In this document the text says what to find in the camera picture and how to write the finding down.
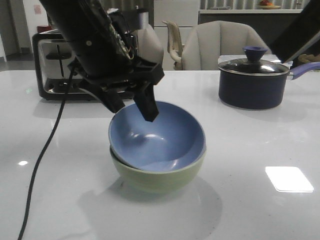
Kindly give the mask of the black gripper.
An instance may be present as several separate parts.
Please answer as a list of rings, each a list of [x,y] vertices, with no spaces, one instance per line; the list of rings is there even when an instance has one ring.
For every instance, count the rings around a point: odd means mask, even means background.
[[[99,76],[89,75],[78,59],[73,60],[68,68],[74,67],[74,74],[82,79],[76,88],[100,101],[112,113],[117,113],[125,106],[119,93],[134,95],[133,100],[143,118],[153,122],[159,114],[154,95],[154,85],[164,77],[160,63],[135,57],[132,65],[113,67]]]

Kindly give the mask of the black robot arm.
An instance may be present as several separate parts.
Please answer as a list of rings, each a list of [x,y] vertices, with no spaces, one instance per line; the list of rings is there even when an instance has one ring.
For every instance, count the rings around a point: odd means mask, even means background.
[[[250,110],[265,110],[277,107],[283,100],[288,79],[294,80],[303,74],[317,70],[319,62],[309,62],[289,69],[283,63],[296,58],[305,49],[320,39],[320,4],[312,0],[296,20],[269,46],[281,63],[263,60],[265,48],[245,46],[246,58],[223,61],[220,70],[219,98],[229,105]],[[119,89],[133,95],[133,100],[147,121],[159,113],[153,86],[164,76],[159,65],[142,70],[142,64],[128,76],[102,78],[101,82],[86,80],[79,87],[102,102],[111,112],[124,107]]]
[[[159,114],[154,86],[164,77],[160,63],[134,52],[123,31],[97,0],[40,2],[75,54],[69,65],[83,80],[80,90],[99,100],[112,113],[125,104],[120,91],[129,92],[146,121]]]

